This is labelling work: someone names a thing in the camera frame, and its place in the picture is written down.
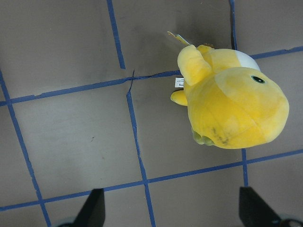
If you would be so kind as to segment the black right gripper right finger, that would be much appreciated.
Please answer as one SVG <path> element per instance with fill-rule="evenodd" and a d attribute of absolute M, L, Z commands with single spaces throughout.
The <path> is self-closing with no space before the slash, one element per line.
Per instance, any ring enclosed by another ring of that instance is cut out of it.
<path fill-rule="evenodd" d="M 252 187 L 240 187 L 239 217 L 245 227 L 301 227 L 295 218 L 282 218 Z"/>

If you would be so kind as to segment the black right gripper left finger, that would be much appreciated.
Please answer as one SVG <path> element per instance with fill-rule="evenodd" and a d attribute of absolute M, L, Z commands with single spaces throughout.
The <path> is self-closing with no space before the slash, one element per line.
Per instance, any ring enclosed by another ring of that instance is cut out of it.
<path fill-rule="evenodd" d="M 57 227 L 102 227 L 105 223 L 104 189 L 93 189 L 74 221 L 64 221 Z"/>

